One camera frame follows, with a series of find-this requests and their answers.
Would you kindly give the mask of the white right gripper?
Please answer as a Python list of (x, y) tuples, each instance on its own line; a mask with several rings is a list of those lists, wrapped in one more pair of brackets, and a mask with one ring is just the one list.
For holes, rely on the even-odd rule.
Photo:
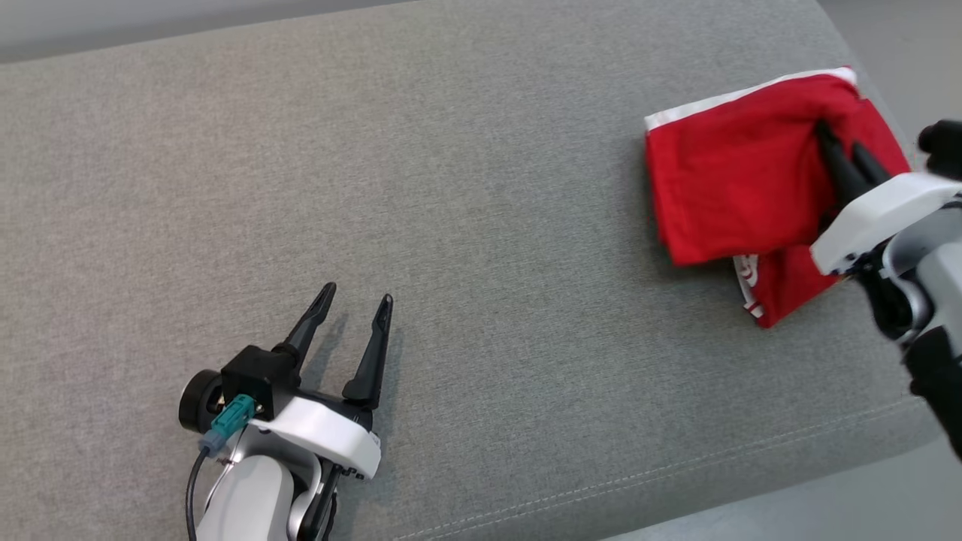
[(821, 274), (847, 274), (855, 261), (877, 244), (960, 194), (959, 181), (934, 174), (892, 178), (865, 144), (852, 140), (846, 147), (825, 119), (815, 124), (815, 136), (837, 204), (844, 207), (810, 247)]

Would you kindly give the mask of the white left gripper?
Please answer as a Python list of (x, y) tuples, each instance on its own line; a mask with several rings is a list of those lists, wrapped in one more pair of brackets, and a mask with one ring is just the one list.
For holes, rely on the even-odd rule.
[[(274, 347), (274, 353), (292, 357), (293, 374), (301, 373), (310, 343), (325, 322), (336, 291), (336, 283), (324, 284), (286, 339)], [(372, 319), (371, 336), (355, 376), (341, 391), (343, 398), (319, 391), (293, 391), (273, 418), (257, 415), (250, 425), (267, 429), (343, 470), (365, 479), (375, 477), (382, 449), (374, 433), (374, 411), (380, 405), (392, 312), (394, 298), (385, 294)]]

